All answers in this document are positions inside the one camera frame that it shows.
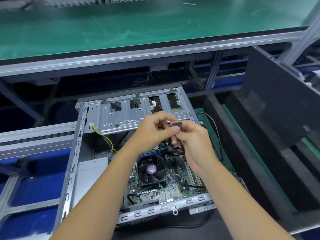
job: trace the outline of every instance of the forearm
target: forearm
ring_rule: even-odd
[[[218,160],[202,177],[234,240],[293,239]]]
[[[55,231],[52,240],[110,239],[138,153],[126,145]]]

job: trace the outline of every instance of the yellow wire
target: yellow wire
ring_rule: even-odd
[[[102,135],[102,134],[97,130],[97,128],[96,128],[94,125],[91,126],[91,127],[92,127],[92,129],[93,129],[98,135],[101,135],[102,137],[106,138],[106,139],[110,142],[110,144],[111,144],[111,151],[114,151],[114,152],[117,154],[116,149],[113,148],[113,143],[112,143],[112,141],[111,141],[108,137]]]

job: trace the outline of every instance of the motherboard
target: motherboard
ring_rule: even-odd
[[[158,200],[159,204],[163,204],[207,192],[205,188],[194,188],[183,184],[201,186],[203,183],[181,157],[166,155],[165,160],[168,167],[165,168],[162,183],[146,187],[141,187],[138,161],[134,164],[127,186],[128,195],[135,194],[139,196],[129,196],[134,204],[154,200]]]

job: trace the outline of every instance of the hand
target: hand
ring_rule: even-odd
[[[180,132],[178,126],[169,127],[166,120],[178,121],[176,117],[164,111],[147,115],[125,145],[141,155]]]
[[[184,132],[171,137],[172,144],[179,146],[178,138],[183,143],[186,160],[191,169],[201,178],[206,177],[212,162],[218,161],[208,131],[190,120],[181,122]]]

